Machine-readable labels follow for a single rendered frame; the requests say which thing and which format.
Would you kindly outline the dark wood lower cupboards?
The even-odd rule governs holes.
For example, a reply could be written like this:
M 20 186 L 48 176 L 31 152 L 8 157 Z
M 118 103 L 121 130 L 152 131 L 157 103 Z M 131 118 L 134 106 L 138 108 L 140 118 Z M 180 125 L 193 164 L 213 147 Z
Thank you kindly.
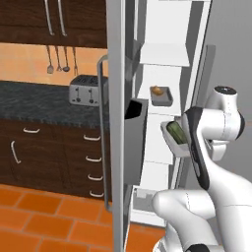
M 0 119 L 0 183 L 109 199 L 107 142 L 97 127 Z

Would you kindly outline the hanging metal spoon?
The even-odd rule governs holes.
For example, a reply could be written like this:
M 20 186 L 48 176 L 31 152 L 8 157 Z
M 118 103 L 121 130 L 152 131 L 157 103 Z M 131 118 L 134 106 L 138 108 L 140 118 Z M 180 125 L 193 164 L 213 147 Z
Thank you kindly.
M 48 54 L 48 59 L 49 59 L 49 66 L 47 67 L 47 74 L 53 74 L 54 68 L 52 66 L 49 45 L 46 45 L 46 49 L 47 49 L 47 54 Z

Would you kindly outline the white freezer cabinet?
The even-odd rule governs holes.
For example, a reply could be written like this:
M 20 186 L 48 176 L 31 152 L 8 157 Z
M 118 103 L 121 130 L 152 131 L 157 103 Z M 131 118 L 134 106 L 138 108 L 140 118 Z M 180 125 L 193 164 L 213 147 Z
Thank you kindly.
M 178 119 L 191 106 L 212 0 L 139 0 L 135 37 L 144 43 L 185 44 L 189 67 L 139 65 L 133 95 L 150 99 L 150 87 L 169 87 L 172 106 L 149 105 L 141 183 L 133 189 L 131 221 L 163 226 L 152 210 L 155 192 L 175 188 L 181 157 L 166 144 L 160 123 Z

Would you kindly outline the silver toaster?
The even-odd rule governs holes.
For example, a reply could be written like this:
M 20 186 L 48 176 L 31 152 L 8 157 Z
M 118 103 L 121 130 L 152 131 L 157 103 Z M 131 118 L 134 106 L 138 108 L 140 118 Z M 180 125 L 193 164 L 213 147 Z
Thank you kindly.
M 69 102 L 75 105 L 98 106 L 98 77 L 79 75 L 69 86 Z

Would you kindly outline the green cucumber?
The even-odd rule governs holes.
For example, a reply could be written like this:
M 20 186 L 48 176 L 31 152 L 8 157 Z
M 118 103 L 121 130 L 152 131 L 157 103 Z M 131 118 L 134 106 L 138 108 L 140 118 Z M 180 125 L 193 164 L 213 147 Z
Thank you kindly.
M 180 127 L 180 125 L 176 121 L 168 122 L 166 125 L 166 129 L 178 145 L 182 145 L 182 144 L 187 143 L 186 136 L 185 136 L 182 128 Z

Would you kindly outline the grey meat container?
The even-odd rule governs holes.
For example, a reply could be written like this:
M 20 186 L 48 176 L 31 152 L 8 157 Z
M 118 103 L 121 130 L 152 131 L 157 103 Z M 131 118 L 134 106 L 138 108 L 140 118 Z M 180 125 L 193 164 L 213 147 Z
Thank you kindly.
M 159 87 L 159 88 L 163 90 L 163 95 L 153 94 L 150 88 L 152 104 L 154 106 L 172 106 L 173 97 L 171 95 L 169 87 Z

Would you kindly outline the dark wood cupboards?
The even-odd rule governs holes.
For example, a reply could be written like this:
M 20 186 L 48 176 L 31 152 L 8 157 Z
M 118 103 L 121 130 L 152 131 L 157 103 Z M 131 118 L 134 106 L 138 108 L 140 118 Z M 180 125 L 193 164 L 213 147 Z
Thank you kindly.
M 106 48 L 105 0 L 0 0 L 0 42 Z
M 0 183 L 109 199 L 107 142 L 97 127 L 0 119 Z

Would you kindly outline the grey door bin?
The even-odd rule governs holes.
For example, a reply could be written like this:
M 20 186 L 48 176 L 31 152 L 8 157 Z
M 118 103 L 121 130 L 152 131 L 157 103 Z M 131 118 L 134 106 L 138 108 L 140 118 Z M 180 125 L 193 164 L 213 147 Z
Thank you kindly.
M 124 182 L 139 185 L 141 181 L 149 102 L 132 98 L 124 121 Z

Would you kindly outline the grey freezer door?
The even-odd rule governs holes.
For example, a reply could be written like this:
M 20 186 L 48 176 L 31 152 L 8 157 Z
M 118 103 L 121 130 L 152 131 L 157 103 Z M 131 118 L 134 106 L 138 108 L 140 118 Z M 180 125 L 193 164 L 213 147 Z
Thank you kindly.
M 124 252 L 124 79 L 125 0 L 106 0 L 109 75 L 113 252 Z

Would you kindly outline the hanging metal ladle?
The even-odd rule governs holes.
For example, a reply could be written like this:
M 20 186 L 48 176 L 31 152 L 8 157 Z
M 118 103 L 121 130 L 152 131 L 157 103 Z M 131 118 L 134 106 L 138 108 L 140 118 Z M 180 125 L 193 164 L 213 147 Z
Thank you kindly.
M 67 56 L 67 47 L 64 46 L 64 55 L 65 55 L 65 62 L 66 62 L 66 66 L 63 68 L 64 72 L 69 72 L 70 71 L 70 67 L 69 67 L 69 63 L 68 63 L 68 56 Z

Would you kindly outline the hanging metal fork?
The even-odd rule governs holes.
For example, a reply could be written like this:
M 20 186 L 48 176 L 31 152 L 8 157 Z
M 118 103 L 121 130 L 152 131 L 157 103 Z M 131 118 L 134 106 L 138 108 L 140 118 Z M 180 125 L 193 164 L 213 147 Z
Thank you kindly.
M 74 73 L 75 73 L 75 76 L 78 76 L 78 65 L 77 65 L 76 48 L 75 48 L 75 46 L 72 47 L 72 50 L 73 50 L 73 57 L 74 57 Z

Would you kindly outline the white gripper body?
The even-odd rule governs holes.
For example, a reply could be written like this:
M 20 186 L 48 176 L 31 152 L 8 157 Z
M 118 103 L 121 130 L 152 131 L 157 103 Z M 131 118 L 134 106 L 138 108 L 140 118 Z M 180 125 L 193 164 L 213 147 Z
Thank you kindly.
M 205 143 L 206 143 L 210 158 L 213 161 L 221 160 L 226 151 L 227 141 L 206 140 Z

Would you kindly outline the white freezer rack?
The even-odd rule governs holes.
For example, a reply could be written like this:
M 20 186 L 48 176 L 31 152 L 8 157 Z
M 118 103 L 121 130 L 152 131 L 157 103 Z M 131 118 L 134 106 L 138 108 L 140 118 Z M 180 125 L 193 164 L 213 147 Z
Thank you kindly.
M 141 48 L 141 64 L 189 67 L 185 44 L 144 43 Z

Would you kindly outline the grey vegetable container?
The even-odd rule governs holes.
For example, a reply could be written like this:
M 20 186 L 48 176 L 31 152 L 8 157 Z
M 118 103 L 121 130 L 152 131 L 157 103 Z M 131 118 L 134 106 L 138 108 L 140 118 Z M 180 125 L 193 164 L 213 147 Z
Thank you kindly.
M 177 158 L 188 158 L 190 156 L 190 152 L 188 149 L 187 144 L 177 144 L 176 141 L 173 139 L 173 137 L 170 135 L 170 133 L 166 129 L 166 125 L 168 124 L 167 121 L 160 123 L 160 129 L 163 135 L 163 138 L 167 145 L 169 146 L 171 152 L 177 157 Z

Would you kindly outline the dark wood upper cupboards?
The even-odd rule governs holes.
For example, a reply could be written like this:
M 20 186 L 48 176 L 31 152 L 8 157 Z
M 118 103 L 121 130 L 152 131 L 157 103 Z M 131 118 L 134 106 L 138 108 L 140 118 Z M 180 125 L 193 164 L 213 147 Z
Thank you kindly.
M 0 42 L 106 48 L 105 0 L 0 0 Z

